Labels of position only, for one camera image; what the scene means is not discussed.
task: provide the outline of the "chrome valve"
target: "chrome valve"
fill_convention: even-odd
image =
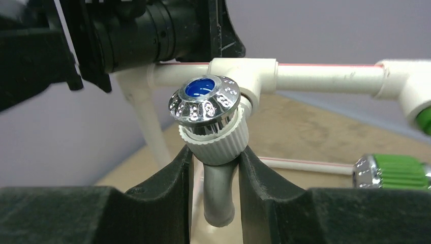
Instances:
[[[406,155],[364,155],[353,167],[353,187],[429,190],[431,167]]]
[[[216,227],[228,225],[235,216],[234,159],[249,142],[243,106],[238,84],[215,75],[189,80],[169,101],[180,136],[204,165],[204,215]]]
[[[233,119],[240,98],[239,86],[232,79],[204,75],[177,90],[169,100],[169,110],[193,134],[211,135]]]

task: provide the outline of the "black cylindrical part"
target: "black cylindrical part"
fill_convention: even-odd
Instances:
[[[132,20],[107,6],[91,11],[91,17],[105,73],[171,60],[200,43],[196,11],[186,1],[153,2]]]

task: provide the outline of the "white ribbed knob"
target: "white ribbed knob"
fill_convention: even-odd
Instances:
[[[217,134],[196,135],[183,126],[179,126],[179,133],[196,158],[206,165],[229,163],[244,151],[249,142],[249,130],[241,106]]]

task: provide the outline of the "white pvc stand leg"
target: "white pvc stand leg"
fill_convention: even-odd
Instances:
[[[116,74],[115,77],[126,100],[133,106],[145,142],[161,169],[168,165],[172,158],[157,118],[151,89],[143,80],[145,76],[140,75],[141,70],[142,68],[127,70]]]

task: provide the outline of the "gray hose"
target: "gray hose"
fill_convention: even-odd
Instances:
[[[215,227],[229,225],[235,216],[232,181],[236,161],[213,166],[204,164],[203,204],[206,221]]]

